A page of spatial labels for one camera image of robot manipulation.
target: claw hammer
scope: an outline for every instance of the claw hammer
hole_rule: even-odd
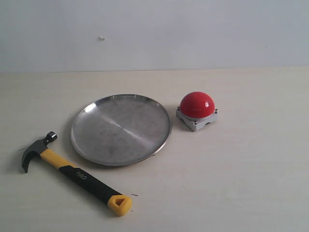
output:
[[[131,198],[115,191],[49,149],[47,145],[56,139],[56,133],[51,131],[44,139],[35,141],[25,150],[21,162],[21,166],[25,170],[25,173],[28,172],[28,166],[32,158],[38,156],[42,160],[53,165],[83,189],[93,194],[100,201],[104,202],[117,215],[122,216],[126,214],[132,205]]]

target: stainless steel plate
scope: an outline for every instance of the stainless steel plate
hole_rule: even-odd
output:
[[[141,95],[113,95],[88,105],[73,122],[71,140],[84,158],[123,166],[160,150],[171,132],[166,109]]]

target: wooden table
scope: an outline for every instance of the wooden table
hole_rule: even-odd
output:
[[[197,132],[175,117],[192,91],[219,109]],[[173,129],[156,156],[104,168],[75,153],[70,127],[118,93],[159,101]],[[2,232],[309,231],[309,67],[1,74],[0,111]],[[49,147],[131,196],[130,212],[115,217],[42,160],[23,174],[24,149],[51,130]]]

